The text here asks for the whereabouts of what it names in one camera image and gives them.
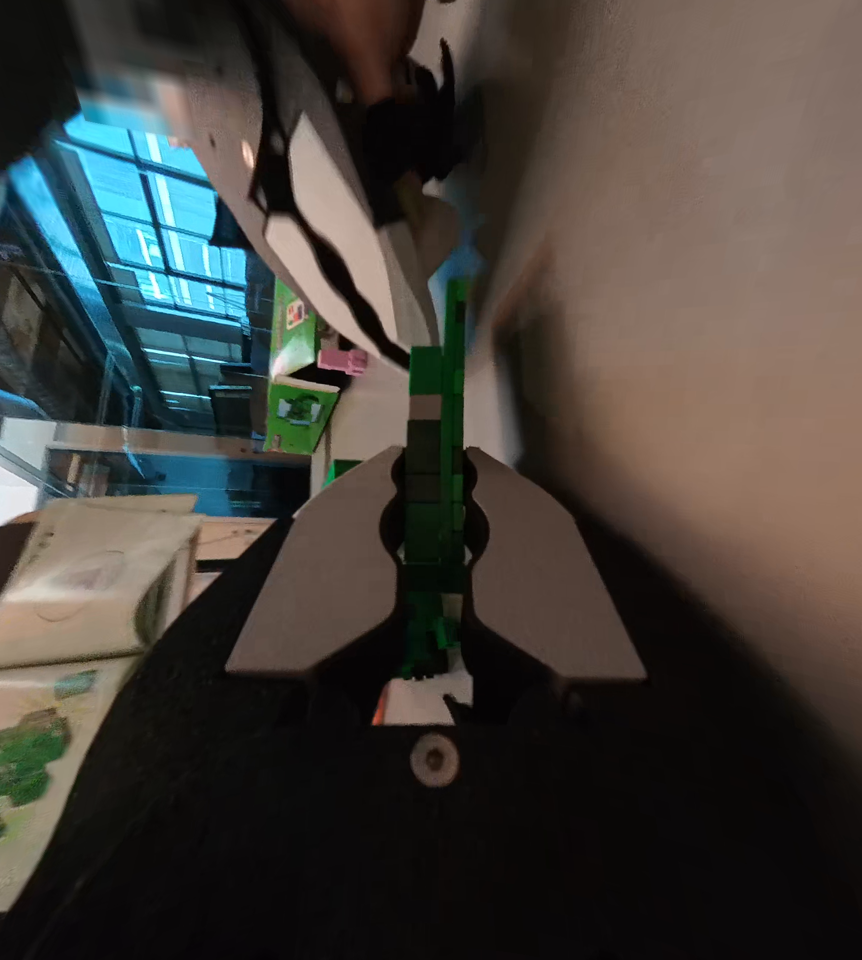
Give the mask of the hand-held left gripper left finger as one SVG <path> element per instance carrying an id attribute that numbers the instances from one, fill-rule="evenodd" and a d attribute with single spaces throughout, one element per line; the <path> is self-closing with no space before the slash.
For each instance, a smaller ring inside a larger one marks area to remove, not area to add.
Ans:
<path id="1" fill-rule="evenodd" d="M 397 493 L 392 445 L 300 508 L 225 670 L 307 678 L 385 623 L 397 603 L 396 562 L 381 520 Z"/>

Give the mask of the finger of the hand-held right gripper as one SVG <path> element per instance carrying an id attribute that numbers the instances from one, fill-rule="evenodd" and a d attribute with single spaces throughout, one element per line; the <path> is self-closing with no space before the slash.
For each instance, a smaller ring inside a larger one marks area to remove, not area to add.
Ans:
<path id="1" fill-rule="evenodd" d="M 334 245 L 314 230 L 293 191 L 277 104 L 265 111 L 267 62 L 240 41 L 215 41 L 188 69 L 190 146 L 211 185 L 269 270 L 355 346 L 401 372 L 394 342 L 352 281 Z"/>
<path id="2" fill-rule="evenodd" d="M 377 225 L 341 130 L 323 135 L 303 111 L 285 159 L 295 211 L 269 212 L 265 240 L 318 316 L 370 354 L 439 346 L 443 320 L 430 290 L 461 240 L 447 200 L 404 182 L 405 211 Z"/>

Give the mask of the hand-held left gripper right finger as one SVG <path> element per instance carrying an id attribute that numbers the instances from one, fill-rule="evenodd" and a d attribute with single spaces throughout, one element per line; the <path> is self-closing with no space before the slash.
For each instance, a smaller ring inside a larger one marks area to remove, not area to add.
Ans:
<path id="1" fill-rule="evenodd" d="M 466 450 L 486 522 L 471 571 L 481 624 L 562 682 L 642 682 L 647 671 L 573 517 L 484 450 Z"/>

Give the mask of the green lego panel assembly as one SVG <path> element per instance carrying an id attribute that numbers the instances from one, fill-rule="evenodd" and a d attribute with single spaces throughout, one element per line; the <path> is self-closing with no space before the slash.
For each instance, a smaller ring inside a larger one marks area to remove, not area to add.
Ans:
<path id="1" fill-rule="evenodd" d="M 463 426 L 468 287 L 464 278 L 449 280 L 442 342 L 415 347 L 410 361 L 403 455 L 406 681 L 445 673 L 449 653 L 460 647 L 467 580 Z"/>

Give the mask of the green lego box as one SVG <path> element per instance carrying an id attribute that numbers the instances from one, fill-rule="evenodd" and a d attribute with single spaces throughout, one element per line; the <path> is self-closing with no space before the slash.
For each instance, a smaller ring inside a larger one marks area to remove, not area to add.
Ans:
<path id="1" fill-rule="evenodd" d="M 267 451 L 313 454 L 339 403 L 336 374 L 317 365 L 318 327 L 315 312 L 278 278 L 270 330 Z"/>

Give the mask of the person's right hand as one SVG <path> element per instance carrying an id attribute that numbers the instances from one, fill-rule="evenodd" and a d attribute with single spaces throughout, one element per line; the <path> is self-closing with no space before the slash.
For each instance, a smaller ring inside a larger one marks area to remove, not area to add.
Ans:
<path id="1" fill-rule="evenodd" d="M 397 198 L 414 236 L 442 231 L 445 213 L 425 193 L 466 162 L 479 104 L 460 102 L 451 48 L 439 41 L 440 79 L 411 56 L 425 2 L 320 3 L 318 27 L 346 67 L 363 108 L 362 152 L 378 186 Z"/>

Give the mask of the paned window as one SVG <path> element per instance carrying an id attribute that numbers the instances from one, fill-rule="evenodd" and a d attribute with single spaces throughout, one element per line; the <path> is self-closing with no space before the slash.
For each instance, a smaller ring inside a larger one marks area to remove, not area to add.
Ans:
<path id="1" fill-rule="evenodd" d="M 186 149 L 76 114 L 34 157 L 96 261 L 96 283 L 132 326 L 223 343 L 250 333 L 245 254 L 213 243 L 218 197 Z"/>

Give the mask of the glass partition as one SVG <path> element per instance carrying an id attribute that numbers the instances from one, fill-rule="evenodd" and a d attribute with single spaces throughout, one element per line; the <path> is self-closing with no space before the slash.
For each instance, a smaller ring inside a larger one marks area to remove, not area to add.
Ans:
<path id="1" fill-rule="evenodd" d="M 312 494 L 309 457 L 256 440 L 0 415 L 0 525 L 55 499 L 190 495 L 220 519 L 279 519 Z"/>

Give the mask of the open instruction booklet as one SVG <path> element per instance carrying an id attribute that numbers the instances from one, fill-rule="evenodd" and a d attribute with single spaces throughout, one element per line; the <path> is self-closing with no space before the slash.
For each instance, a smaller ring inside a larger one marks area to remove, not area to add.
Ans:
<path id="1" fill-rule="evenodd" d="M 0 591 L 0 913 L 118 694 L 186 604 L 196 506 L 194 494 L 53 501 Z"/>

